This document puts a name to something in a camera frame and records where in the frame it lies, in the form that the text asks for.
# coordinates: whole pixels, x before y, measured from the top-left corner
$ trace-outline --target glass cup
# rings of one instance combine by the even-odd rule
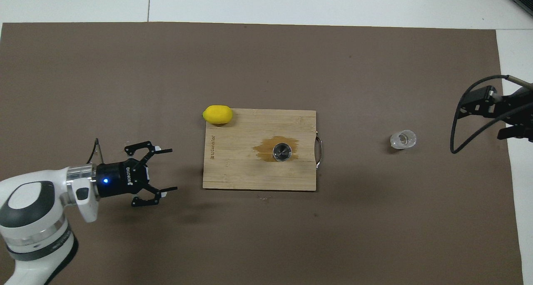
[[[391,136],[391,147],[403,150],[416,144],[416,134],[411,130],[404,130],[394,133]]]

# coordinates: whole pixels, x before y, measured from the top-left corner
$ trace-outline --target lemon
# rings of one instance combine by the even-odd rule
[[[204,113],[204,119],[211,124],[226,124],[233,118],[233,111],[226,105],[211,105]]]

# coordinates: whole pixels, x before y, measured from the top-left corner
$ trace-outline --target brown paper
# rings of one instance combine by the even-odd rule
[[[83,164],[95,137],[105,162],[174,149],[149,162],[179,187],[159,206],[66,210],[80,249],[52,284],[520,284],[503,124],[448,150],[459,97],[497,73],[492,30],[4,23],[0,177]],[[317,192],[202,189],[211,104],[316,110]],[[417,144],[392,150],[404,129]]]

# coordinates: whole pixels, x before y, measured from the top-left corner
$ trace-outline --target metal handle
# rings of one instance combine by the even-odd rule
[[[316,169],[318,169],[318,166],[320,165],[320,162],[322,161],[322,139],[320,139],[320,137],[318,137],[318,131],[316,132],[315,141],[318,141],[318,146],[320,147],[320,158],[316,162]]]

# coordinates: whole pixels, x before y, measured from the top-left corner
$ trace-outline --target wooden cutting board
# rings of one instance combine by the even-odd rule
[[[206,124],[204,188],[237,190],[316,190],[316,111],[232,109],[223,125]],[[291,147],[278,162],[272,150]]]

